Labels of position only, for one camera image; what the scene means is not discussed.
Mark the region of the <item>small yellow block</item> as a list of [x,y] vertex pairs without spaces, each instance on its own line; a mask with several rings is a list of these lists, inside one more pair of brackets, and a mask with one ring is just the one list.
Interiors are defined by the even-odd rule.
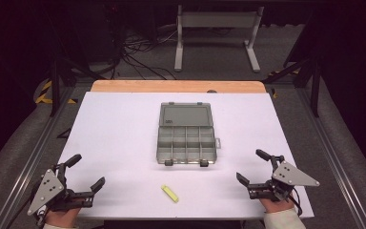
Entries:
[[177,194],[169,186],[162,185],[161,189],[174,203],[179,201]]

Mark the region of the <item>person's left hand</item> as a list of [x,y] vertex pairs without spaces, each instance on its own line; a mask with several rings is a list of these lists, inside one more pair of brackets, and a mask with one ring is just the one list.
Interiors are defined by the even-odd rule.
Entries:
[[45,216],[45,223],[57,226],[77,226],[76,218],[80,212],[80,208],[70,209],[67,212],[49,211]]

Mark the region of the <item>wooden table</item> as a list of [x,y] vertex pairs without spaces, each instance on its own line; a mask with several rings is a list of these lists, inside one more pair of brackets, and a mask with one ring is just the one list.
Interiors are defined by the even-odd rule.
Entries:
[[92,92],[102,93],[239,93],[264,94],[259,81],[204,81],[204,80],[96,80]]

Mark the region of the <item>white metal stand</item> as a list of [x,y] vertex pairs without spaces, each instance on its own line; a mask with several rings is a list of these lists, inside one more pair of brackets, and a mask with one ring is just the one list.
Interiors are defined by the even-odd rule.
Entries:
[[253,11],[183,11],[178,6],[176,16],[177,44],[174,59],[174,70],[182,71],[183,65],[183,29],[184,28],[240,28],[249,29],[250,38],[244,41],[251,67],[255,73],[260,72],[260,66],[254,52],[254,42],[263,16],[264,8]]

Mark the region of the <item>person's right hand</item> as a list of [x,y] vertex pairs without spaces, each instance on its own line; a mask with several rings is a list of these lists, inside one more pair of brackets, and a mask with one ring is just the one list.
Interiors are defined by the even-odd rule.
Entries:
[[271,201],[269,199],[262,198],[260,202],[264,206],[267,214],[278,213],[295,208],[294,203],[290,200]]

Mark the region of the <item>person's sleeve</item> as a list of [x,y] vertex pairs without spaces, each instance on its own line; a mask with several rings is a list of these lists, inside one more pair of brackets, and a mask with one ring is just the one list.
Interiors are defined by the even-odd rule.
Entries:
[[80,229],[78,226],[57,226],[45,223],[43,229]]
[[263,221],[266,229],[306,229],[295,209],[266,213]]

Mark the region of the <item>person's left sleeve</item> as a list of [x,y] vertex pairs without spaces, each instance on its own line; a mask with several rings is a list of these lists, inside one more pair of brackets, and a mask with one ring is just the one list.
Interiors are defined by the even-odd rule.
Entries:
[[43,229],[80,229],[78,226],[57,226],[45,223]]

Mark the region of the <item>person's right sleeve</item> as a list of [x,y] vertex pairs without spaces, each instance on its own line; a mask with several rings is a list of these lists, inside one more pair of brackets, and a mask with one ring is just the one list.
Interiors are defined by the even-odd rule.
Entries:
[[266,213],[263,221],[266,229],[306,229],[295,209]]

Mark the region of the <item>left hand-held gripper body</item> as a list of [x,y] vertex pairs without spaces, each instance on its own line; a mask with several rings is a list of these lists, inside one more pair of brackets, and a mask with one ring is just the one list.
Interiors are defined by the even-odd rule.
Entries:
[[48,211],[66,212],[70,209],[92,207],[94,190],[75,193],[67,187],[65,172],[73,165],[74,162],[65,162],[46,171],[32,197],[28,216],[43,219]]

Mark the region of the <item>white paper sheet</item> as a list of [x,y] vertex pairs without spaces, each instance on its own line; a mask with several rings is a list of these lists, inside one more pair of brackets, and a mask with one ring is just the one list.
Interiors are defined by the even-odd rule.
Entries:
[[[208,102],[221,141],[214,165],[164,166],[156,161],[160,106]],[[255,151],[293,155],[268,94],[141,94],[88,92],[61,158],[80,154],[66,173],[69,188],[87,190],[106,180],[84,219],[260,219],[264,209],[236,179],[270,178],[272,166]],[[161,189],[169,186],[174,203]]]

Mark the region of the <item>black metal stand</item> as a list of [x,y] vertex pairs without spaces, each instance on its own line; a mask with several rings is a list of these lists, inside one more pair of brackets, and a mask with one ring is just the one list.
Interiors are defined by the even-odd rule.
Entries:
[[295,62],[293,65],[284,68],[283,70],[275,73],[262,80],[263,84],[272,84],[276,80],[289,75],[290,73],[298,71],[293,84],[296,88],[305,88],[309,81],[312,81],[310,108],[315,117],[319,117],[318,114],[318,94],[320,87],[321,69],[319,66],[319,60],[316,58],[305,59],[299,62]]
[[77,69],[84,76],[95,80],[104,80],[104,77],[98,73],[94,73],[88,68],[82,67],[76,62],[64,56],[57,56],[51,62],[51,91],[52,91],[52,105],[51,116],[59,111],[60,102],[60,82],[63,82],[66,87],[74,87],[77,79],[76,73],[72,69]]

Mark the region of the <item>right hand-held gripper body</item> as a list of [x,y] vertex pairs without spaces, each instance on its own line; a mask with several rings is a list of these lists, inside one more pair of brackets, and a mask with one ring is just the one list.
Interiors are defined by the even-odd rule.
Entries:
[[287,162],[284,156],[272,156],[269,160],[273,167],[271,178],[265,183],[247,186],[250,199],[269,199],[271,201],[288,201],[296,186],[320,185],[320,182]]

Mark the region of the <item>yellow black floor tape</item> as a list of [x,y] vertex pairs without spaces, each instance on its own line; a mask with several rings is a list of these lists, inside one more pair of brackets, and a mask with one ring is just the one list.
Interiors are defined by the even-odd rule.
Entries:
[[[274,72],[270,72],[270,73],[268,74],[267,79],[271,79],[271,78],[273,78],[274,76],[277,76],[278,74],[281,74],[281,72],[282,72],[282,71],[274,71]],[[295,77],[295,76],[297,76],[297,75],[298,75],[298,73],[299,73],[299,70],[294,70],[294,71],[288,72],[288,73],[286,73],[286,74],[283,74],[283,77],[285,77],[285,76],[293,76],[293,77]],[[275,89],[275,88],[271,88],[271,92],[272,92],[272,96],[273,96],[273,98],[278,98],[278,94],[277,94],[277,91],[276,91],[276,89]]]
[[37,96],[37,98],[35,99],[35,103],[36,103],[36,104],[39,104],[39,103],[51,104],[51,103],[53,102],[53,100],[52,100],[52,99],[50,99],[50,98],[46,98],[46,95],[47,95],[47,93],[48,93],[48,91],[49,91],[50,87],[51,87],[51,81],[50,81],[50,80],[48,80],[48,81],[44,84],[44,86],[43,86],[42,91],[40,92],[40,94],[39,94],[39,95]]

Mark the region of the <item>grey plastic compartment box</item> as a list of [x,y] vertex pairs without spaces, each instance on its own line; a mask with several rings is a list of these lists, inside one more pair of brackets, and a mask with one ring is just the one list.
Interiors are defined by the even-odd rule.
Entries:
[[210,103],[161,104],[156,148],[159,164],[208,167],[216,163],[218,148]]

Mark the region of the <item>aluminium rail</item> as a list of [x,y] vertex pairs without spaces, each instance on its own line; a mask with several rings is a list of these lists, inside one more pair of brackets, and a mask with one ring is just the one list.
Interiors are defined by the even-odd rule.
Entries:
[[6,229],[20,209],[27,189],[46,153],[49,140],[74,88],[65,88],[60,107],[50,116],[51,107],[40,104],[20,125],[0,154],[0,229]]
[[342,166],[336,154],[336,150],[329,136],[327,135],[320,118],[314,115],[312,108],[310,107],[310,98],[308,93],[303,89],[296,89],[296,93],[314,126],[314,129],[318,135],[321,144],[323,145],[324,155],[328,160],[336,183],[340,189],[342,196],[345,198],[345,201],[356,222],[358,229],[366,229],[366,211],[356,194],[354,185],[349,180],[349,177],[347,176],[344,167]]

